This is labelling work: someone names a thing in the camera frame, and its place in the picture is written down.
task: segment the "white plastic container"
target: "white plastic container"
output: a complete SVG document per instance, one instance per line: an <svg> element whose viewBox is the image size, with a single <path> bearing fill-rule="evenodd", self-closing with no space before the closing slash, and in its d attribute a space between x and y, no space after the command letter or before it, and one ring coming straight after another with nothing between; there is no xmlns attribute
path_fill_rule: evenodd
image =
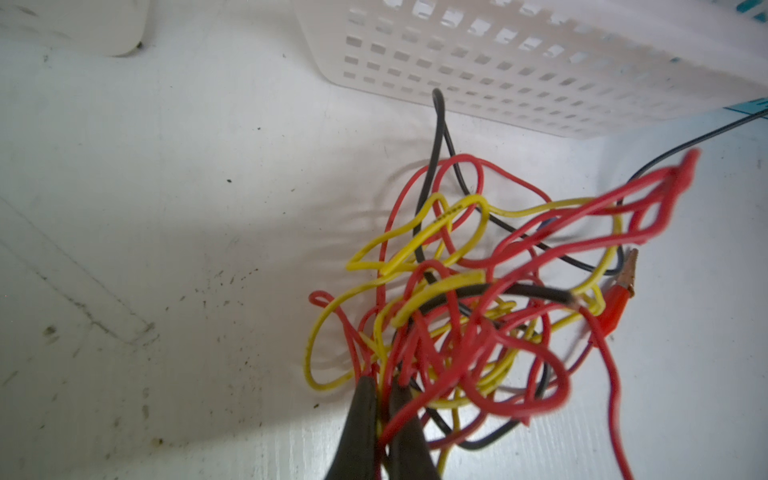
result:
<svg viewBox="0 0 768 480"><path fill-rule="evenodd" d="M332 82L423 104L440 87L451 111L559 136L768 96L768 26L753 18L768 2L293 3Z"/></svg>

